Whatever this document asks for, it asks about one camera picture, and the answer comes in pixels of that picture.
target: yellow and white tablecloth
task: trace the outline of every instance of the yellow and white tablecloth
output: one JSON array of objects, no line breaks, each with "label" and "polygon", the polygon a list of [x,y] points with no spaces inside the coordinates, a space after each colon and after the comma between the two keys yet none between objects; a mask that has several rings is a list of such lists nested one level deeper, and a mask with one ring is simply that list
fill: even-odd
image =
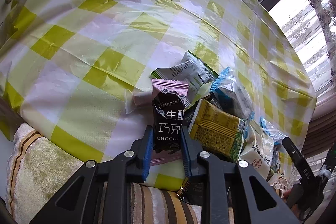
[{"label": "yellow and white tablecloth", "polygon": [[[32,127],[82,161],[110,160],[141,138],[150,110],[125,114],[124,89],[186,50],[227,66],[265,117],[299,148],[316,96],[292,46],[256,0],[14,0],[3,25],[0,95]],[[0,129],[11,138],[5,117]],[[285,169],[291,163],[282,158]],[[181,160],[147,184],[178,189]]]}]

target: snack packet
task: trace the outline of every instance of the snack packet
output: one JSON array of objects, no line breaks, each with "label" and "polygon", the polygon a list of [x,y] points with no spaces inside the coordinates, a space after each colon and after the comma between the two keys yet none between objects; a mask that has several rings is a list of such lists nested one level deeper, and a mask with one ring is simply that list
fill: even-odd
[{"label": "snack packet", "polygon": [[154,112],[154,150],[159,153],[180,150],[181,127],[188,83],[152,79]]},{"label": "snack packet", "polygon": [[[217,98],[213,93],[210,93],[208,96],[204,97],[203,100],[208,101],[210,104],[214,105],[217,107],[219,110],[223,110],[221,108],[221,105],[219,104]],[[183,125],[189,127],[191,120],[194,117],[195,110],[197,108],[198,102],[193,104],[190,108],[184,111],[184,118],[183,118]]]},{"label": "snack packet", "polygon": [[185,52],[181,64],[172,68],[158,68],[151,75],[157,79],[188,81],[186,107],[191,104],[201,85],[214,81],[218,76],[208,65],[189,51]]},{"label": "snack packet", "polygon": [[270,170],[274,142],[263,129],[251,120],[248,125],[247,145],[239,155],[240,160],[250,163],[264,179]]},{"label": "snack packet", "polygon": [[236,163],[243,144],[245,121],[199,100],[189,125],[190,137],[209,152]]}]

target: striped cushion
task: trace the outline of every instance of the striped cushion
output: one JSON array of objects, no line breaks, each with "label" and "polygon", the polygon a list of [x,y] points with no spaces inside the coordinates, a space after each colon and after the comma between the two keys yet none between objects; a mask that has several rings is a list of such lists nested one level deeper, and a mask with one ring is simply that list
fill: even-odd
[{"label": "striped cushion", "polygon": [[181,201],[175,192],[131,183],[132,224],[198,224],[201,207]]}]

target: curtain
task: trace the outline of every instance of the curtain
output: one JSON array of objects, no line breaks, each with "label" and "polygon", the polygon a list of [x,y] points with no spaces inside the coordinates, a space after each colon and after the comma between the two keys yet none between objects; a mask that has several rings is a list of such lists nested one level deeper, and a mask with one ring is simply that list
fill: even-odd
[{"label": "curtain", "polygon": [[336,0],[307,0],[281,29],[302,61],[318,97],[302,149],[311,157],[336,140]]}]

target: plastic bag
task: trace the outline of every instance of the plastic bag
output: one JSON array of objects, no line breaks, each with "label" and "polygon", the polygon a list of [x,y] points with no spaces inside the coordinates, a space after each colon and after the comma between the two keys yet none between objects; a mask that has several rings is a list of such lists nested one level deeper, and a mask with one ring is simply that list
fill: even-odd
[{"label": "plastic bag", "polygon": [[264,129],[265,133],[273,139],[274,145],[282,145],[282,140],[287,137],[263,117],[260,117],[260,126]]},{"label": "plastic bag", "polygon": [[252,100],[230,67],[225,68],[219,74],[212,83],[210,92],[214,92],[218,96],[225,112],[245,120],[250,117],[253,111]]},{"label": "plastic bag", "polygon": [[151,90],[132,93],[130,90],[125,89],[124,95],[126,114],[131,113],[136,108],[151,105],[153,100],[153,92]]},{"label": "plastic bag", "polygon": [[263,129],[256,123],[250,121],[248,125],[247,145],[239,155],[240,160],[246,160],[258,173],[266,179],[270,170],[274,142]]}]

